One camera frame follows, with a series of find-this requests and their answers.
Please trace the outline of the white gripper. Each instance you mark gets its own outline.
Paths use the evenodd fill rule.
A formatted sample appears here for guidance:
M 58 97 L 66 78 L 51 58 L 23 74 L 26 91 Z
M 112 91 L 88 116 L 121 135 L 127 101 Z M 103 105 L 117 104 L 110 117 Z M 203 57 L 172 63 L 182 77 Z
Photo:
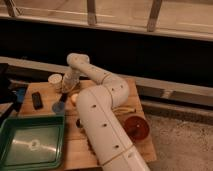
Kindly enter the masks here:
M 79 83 L 79 78 L 76 76 L 69 76 L 65 74 L 62 80 L 62 92 L 68 93 Z

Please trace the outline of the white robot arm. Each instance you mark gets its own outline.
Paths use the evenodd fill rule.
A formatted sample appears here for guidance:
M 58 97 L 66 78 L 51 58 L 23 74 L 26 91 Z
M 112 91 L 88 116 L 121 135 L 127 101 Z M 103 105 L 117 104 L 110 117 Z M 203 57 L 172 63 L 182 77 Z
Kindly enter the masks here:
M 95 82 L 79 92 L 76 108 L 103 171 L 150 171 L 112 111 L 127 100 L 128 83 L 92 65 L 85 54 L 70 53 L 67 63 L 69 70 L 64 75 L 63 88 L 73 86 L 80 74 Z

